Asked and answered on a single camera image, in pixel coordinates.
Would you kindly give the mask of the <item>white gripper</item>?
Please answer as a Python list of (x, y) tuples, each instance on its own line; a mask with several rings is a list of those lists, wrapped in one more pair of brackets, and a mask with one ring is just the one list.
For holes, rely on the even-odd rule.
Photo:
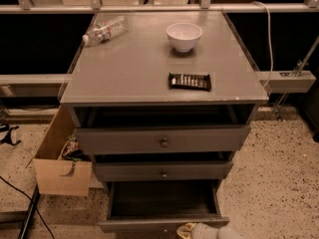
[(176, 229), (181, 239), (217, 239), (218, 229), (203, 223), (185, 223)]

